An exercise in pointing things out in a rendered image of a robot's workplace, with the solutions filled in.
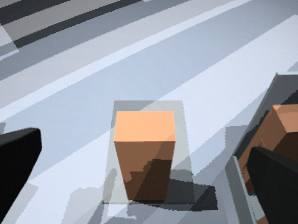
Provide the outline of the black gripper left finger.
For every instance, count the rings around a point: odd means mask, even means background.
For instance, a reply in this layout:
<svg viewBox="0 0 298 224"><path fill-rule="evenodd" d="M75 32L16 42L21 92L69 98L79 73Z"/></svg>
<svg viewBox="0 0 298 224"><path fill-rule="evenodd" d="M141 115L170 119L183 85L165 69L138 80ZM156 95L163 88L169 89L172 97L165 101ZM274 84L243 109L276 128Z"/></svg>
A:
<svg viewBox="0 0 298 224"><path fill-rule="evenodd" d="M0 135L0 224L29 179L43 151L39 128Z"/></svg>

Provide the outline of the brown box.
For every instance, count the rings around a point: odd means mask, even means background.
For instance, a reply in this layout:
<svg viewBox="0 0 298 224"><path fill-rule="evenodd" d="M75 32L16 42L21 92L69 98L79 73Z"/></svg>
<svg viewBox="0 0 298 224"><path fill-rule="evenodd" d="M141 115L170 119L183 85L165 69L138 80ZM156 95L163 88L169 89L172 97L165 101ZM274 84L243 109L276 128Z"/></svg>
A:
<svg viewBox="0 0 298 224"><path fill-rule="evenodd" d="M254 192L254 185L247 173L247 160L253 147L263 147L298 161L298 104L271 105L270 112L259 125L257 135L239 157L237 163L247 192Z"/></svg>
<svg viewBox="0 0 298 224"><path fill-rule="evenodd" d="M269 224L269 222L267 222L266 216L263 216L259 218L259 220L257 221L257 224Z"/></svg>
<svg viewBox="0 0 298 224"><path fill-rule="evenodd" d="M128 200L166 200L176 144L173 111L117 111L114 144Z"/></svg>

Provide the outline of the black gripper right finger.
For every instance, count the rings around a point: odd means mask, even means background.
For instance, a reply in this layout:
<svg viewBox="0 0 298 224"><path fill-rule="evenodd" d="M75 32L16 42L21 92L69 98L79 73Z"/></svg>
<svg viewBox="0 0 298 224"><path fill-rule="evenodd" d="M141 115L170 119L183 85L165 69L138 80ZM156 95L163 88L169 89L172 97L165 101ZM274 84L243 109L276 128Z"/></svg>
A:
<svg viewBox="0 0 298 224"><path fill-rule="evenodd" d="M247 173L269 224L298 224L298 161L251 148Z"/></svg>

